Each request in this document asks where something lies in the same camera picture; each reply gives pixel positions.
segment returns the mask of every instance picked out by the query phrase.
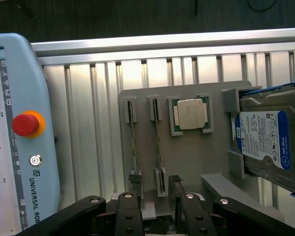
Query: floor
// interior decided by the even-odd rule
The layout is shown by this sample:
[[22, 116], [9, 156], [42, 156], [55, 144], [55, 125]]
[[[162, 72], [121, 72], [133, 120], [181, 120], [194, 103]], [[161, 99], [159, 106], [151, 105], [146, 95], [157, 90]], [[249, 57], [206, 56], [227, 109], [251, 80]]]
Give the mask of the floor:
[[[31, 42], [170, 33], [295, 27], [295, 0], [277, 0], [255, 12], [247, 0], [25, 0], [31, 20], [16, 6], [0, 3], [0, 32]], [[274, 0], [250, 0], [264, 7]]]

